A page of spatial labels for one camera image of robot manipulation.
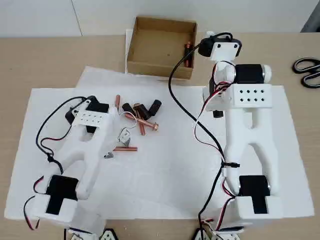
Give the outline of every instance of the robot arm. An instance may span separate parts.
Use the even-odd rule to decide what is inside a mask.
[[[262,175],[241,175],[241,166],[224,168],[223,174],[236,197],[227,206],[220,230],[238,230],[279,219],[282,206],[278,151],[272,128],[271,68],[263,64],[234,64],[232,61],[239,55],[242,44],[230,33],[207,32],[207,38],[201,42],[198,52],[216,62],[209,84],[203,89],[204,101],[219,89],[220,83],[229,84],[206,105],[215,118],[225,117],[225,161],[241,165],[243,152],[251,145],[262,167]],[[252,127],[244,124],[248,109],[252,112]]]
[[[100,161],[116,147],[120,132],[118,109],[91,96],[78,109],[68,112],[66,118],[71,128],[54,158],[64,170],[75,161],[84,161],[84,173],[81,179],[67,177],[61,175],[58,165],[51,162],[44,173],[42,188],[38,189],[40,193],[35,196],[32,215],[100,236],[105,220],[80,207],[78,200],[88,199],[98,176]],[[86,138],[88,133],[92,134],[90,139]]]

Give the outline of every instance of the white wall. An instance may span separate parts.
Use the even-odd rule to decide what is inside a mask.
[[[319,0],[73,0],[83,35],[124,34],[136,15],[198,30],[300,32]],[[80,36],[72,0],[0,0],[0,37]]]
[[[71,0],[0,0],[0,37],[81,36]]]

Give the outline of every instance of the cable tie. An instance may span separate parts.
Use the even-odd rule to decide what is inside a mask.
[[[231,167],[231,168],[239,168],[240,164],[236,162],[222,162],[221,167]]]

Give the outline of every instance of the black cable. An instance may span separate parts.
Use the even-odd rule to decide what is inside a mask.
[[[173,98],[173,100],[176,102],[176,104],[190,117],[192,118],[195,122],[197,121],[197,119],[195,118],[195,116],[193,116],[176,98],[176,96],[174,95],[172,88],[171,88],[171,81],[172,81],[172,77],[175,73],[175,71],[177,70],[177,68],[180,66],[181,63],[183,63],[185,61],[185,59],[187,59],[189,57],[189,55],[191,55],[197,48],[199,48],[201,43],[199,43],[198,45],[196,45],[188,54],[186,54],[173,68],[172,72],[170,73],[169,76],[169,81],[168,81],[168,88],[169,88],[169,92],[171,97]],[[216,137],[200,122],[198,121],[198,125],[212,138],[212,140],[215,142],[220,154],[222,155],[223,158],[225,158],[224,155],[224,151],[222,150],[222,147],[219,143],[219,141],[216,139]]]
[[[214,178],[213,185],[212,185],[211,191],[209,193],[209,196],[208,196],[207,200],[205,201],[205,204],[204,204],[203,208],[198,213],[198,221],[199,221],[199,226],[200,226],[201,240],[204,239],[203,227],[202,227],[202,222],[201,222],[201,214],[206,210],[206,208],[207,208],[207,206],[208,206],[208,204],[209,204],[209,202],[210,202],[210,200],[212,198],[212,195],[214,194],[218,179],[219,179],[219,177],[221,175],[221,172],[222,172],[222,168],[223,168],[223,166],[221,165],[218,173],[216,174],[216,176]]]
[[[64,101],[62,104],[60,104],[45,120],[44,122],[42,123],[41,127],[39,128],[38,130],[38,133],[35,137],[35,144],[36,146],[44,153],[47,155],[47,160],[49,163],[55,163],[58,165],[59,169],[60,169],[60,172],[61,174],[64,173],[64,170],[63,170],[63,167],[61,165],[60,162],[58,162],[57,160],[55,160],[53,158],[53,156],[51,156],[50,152],[47,152],[45,151],[40,145],[39,145],[39,135],[42,131],[42,129],[44,128],[45,124],[48,122],[48,120],[60,109],[62,108],[65,104],[67,104],[68,102],[72,101],[72,100],[75,100],[75,99],[82,99],[82,101],[80,103],[78,103],[75,107],[73,107],[72,109],[75,109],[76,107],[78,107],[80,104],[82,104],[85,100],[87,100],[86,97],[84,96],[75,96],[75,97],[71,97],[69,98],[68,100]]]

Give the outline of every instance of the copper rod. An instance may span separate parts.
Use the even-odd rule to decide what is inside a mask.
[[[136,146],[116,146],[113,149],[114,152],[136,152],[138,148]]]

